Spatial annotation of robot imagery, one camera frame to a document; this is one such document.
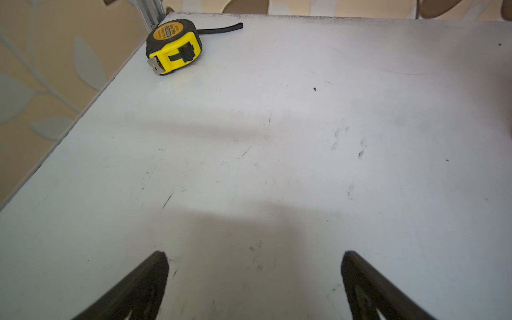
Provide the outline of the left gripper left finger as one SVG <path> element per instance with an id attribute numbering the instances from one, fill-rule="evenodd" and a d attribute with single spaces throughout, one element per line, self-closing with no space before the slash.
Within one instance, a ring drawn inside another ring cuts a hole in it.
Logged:
<path id="1" fill-rule="evenodd" d="M 76 319 L 156 319 L 169 263 L 162 251 L 152 253 Z"/>

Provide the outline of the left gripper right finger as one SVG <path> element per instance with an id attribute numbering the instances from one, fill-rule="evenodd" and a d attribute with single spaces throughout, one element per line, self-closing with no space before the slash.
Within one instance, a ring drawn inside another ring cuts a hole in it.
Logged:
<path id="1" fill-rule="evenodd" d="M 341 276 L 353 319 L 433 319 L 355 251 L 344 253 Z"/>

